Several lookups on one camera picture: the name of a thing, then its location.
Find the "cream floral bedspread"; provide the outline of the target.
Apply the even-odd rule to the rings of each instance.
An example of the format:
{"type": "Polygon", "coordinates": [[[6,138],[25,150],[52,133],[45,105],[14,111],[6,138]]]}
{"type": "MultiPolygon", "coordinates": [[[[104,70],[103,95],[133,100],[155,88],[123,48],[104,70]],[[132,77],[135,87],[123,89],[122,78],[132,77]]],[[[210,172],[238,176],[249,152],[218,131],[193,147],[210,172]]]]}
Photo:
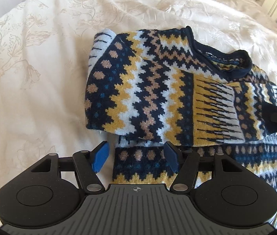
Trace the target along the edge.
{"type": "Polygon", "coordinates": [[[50,152],[114,136],[85,127],[94,35],[189,25],[222,52],[246,50],[277,84],[277,24],[253,0],[26,0],[0,18],[0,188],[50,152]]]}

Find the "navy yellow white knit sweater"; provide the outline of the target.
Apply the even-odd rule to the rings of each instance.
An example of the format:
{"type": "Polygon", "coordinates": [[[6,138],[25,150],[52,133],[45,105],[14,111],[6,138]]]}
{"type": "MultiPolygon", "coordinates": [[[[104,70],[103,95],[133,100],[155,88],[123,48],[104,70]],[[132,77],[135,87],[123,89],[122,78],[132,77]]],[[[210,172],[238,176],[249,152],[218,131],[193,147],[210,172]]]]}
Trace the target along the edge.
{"type": "MultiPolygon", "coordinates": [[[[225,54],[192,29],[94,36],[85,90],[88,129],[118,136],[113,183],[165,183],[177,176],[169,141],[204,157],[224,153],[277,191],[277,85],[244,50],[225,54]]],[[[277,215],[273,225],[277,227],[277,215]]]]}

